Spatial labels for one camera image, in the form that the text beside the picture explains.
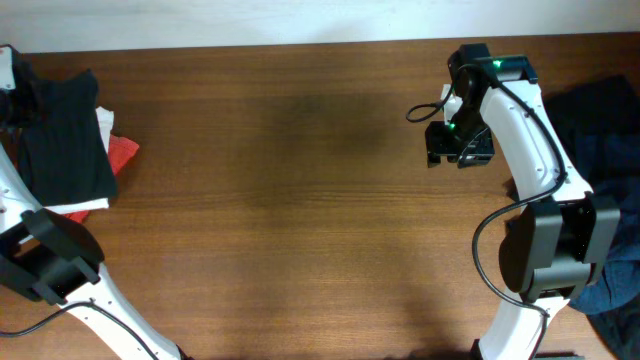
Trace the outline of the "dark green Nike t-shirt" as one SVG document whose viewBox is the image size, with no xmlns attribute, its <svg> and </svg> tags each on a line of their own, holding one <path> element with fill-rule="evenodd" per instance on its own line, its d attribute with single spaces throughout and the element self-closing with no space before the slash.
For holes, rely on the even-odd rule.
<svg viewBox="0 0 640 360">
<path fill-rule="evenodd" d="M 90 70 L 64 80 L 41 80 L 41 120 L 19 138 L 18 170 L 43 206 L 110 198 L 117 182 L 96 114 L 98 81 Z"/>
</svg>

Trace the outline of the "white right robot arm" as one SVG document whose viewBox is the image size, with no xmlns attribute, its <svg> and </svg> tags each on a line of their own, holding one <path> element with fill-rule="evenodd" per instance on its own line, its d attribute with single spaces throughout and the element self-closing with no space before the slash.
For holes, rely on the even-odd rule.
<svg viewBox="0 0 640 360">
<path fill-rule="evenodd" d="M 516 201 L 480 222 L 472 259 L 501 302 L 475 359 L 533 359 L 552 319 L 600 278 L 620 210 L 595 194 L 562 147 L 525 56 L 463 45 L 447 61 L 450 84 L 425 131 L 427 163 L 486 165 L 501 147 Z"/>
</svg>

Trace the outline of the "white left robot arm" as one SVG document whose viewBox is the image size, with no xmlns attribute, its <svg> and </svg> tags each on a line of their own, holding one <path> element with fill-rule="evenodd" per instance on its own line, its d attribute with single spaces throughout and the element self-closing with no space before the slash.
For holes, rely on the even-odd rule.
<svg viewBox="0 0 640 360">
<path fill-rule="evenodd" d="M 122 144 L 113 112 L 97 105 L 85 70 L 46 80 L 10 45 L 1 48 L 1 283 L 83 322 L 121 359 L 183 359 L 117 288 L 81 216 L 115 196 Z"/>
</svg>

